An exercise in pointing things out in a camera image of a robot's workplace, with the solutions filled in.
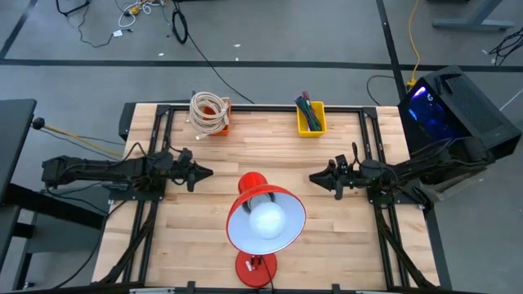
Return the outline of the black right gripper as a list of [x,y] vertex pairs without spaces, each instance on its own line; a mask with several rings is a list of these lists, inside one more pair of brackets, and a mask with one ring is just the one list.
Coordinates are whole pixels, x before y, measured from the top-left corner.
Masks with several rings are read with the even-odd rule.
[[[334,176],[336,180],[323,179]],[[363,161],[359,170],[354,170],[353,165],[327,166],[323,171],[309,175],[311,182],[328,190],[335,189],[335,199],[342,199],[345,187],[350,189],[363,189],[374,185],[382,176],[382,163],[377,161]]]

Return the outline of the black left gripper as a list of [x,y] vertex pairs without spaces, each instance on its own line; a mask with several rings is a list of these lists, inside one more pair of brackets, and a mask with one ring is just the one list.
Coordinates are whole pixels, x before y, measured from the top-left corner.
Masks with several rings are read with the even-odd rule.
[[[207,179],[213,174],[213,170],[194,164],[194,172],[197,174],[196,181]],[[190,158],[182,157],[174,160],[172,157],[164,158],[161,161],[161,177],[171,180],[177,185],[186,184],[189,192],[194,191],[195,174]]]

